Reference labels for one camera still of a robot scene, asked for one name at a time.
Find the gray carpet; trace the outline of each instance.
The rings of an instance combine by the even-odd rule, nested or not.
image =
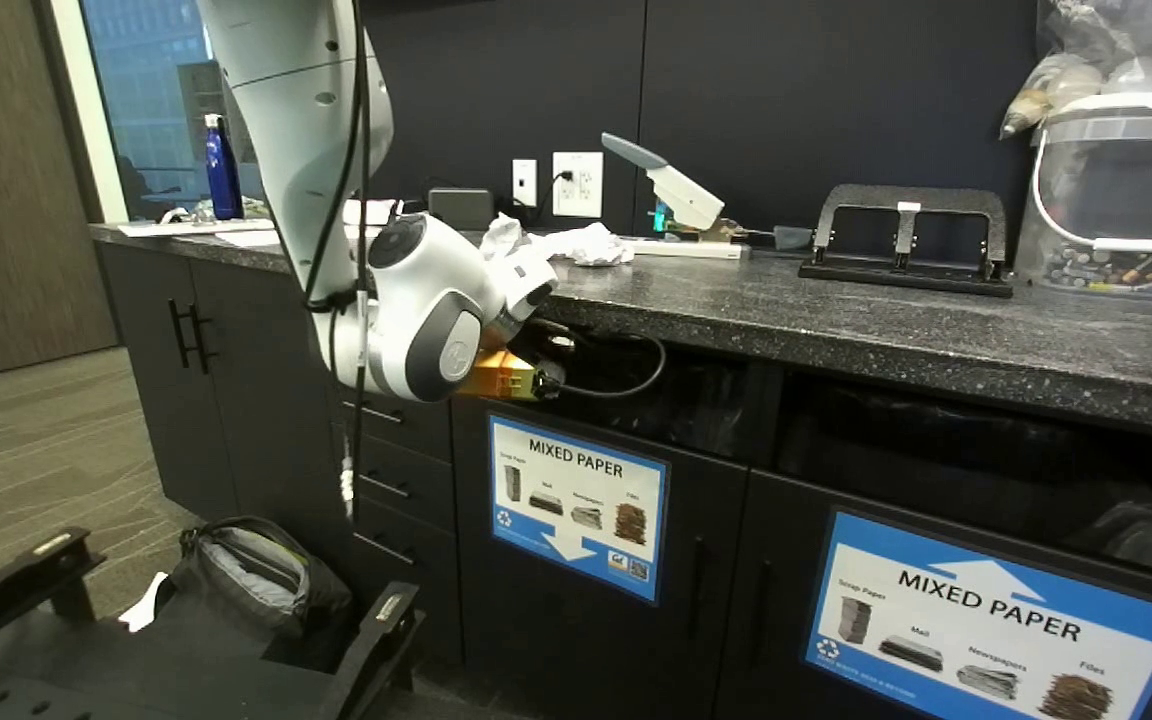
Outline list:
[[[157,568],[172,568],[187,523],[161,497],[123,353],[0,378],[0,564],[66,523],[92,529],[92,547],[106,555],[88,576],[100,617],[123,614]]]

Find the water bottle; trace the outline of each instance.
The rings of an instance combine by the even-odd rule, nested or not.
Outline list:
[[[207,129],[210,218],[217,222],[236,222],[236,218],[242,218],[242,196],[238,196],[238,172],[236,172],[221,113],[207,113],[203,129]]]

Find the recycling label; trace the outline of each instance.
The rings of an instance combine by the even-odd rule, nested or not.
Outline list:
[[[1144,717],[1152,601],[836,513],[807,666],[933,717]]]
[[[656,603],[666,464],[490,416],[490,538]]]

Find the granite countertop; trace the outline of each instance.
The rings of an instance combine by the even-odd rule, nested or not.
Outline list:
[[[279,251],[121,242],[289,272]],[[798,279],[797,261],[658,261],[560,270],[545,306],[566,326],[742,353],[791,367],[1152,432],[1152,299],[1016,290],[1012,299]]]

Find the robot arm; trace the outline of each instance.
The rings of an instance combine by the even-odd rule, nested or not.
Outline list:
[[[506,345],[553,290],[545,261],[485,265],[432,218],[358,242],[358,294],[341,209],[393,146],[393,105],[354,0],[201,0],[217,63],[242,113],[269,209],[341,383],[439,399]]]

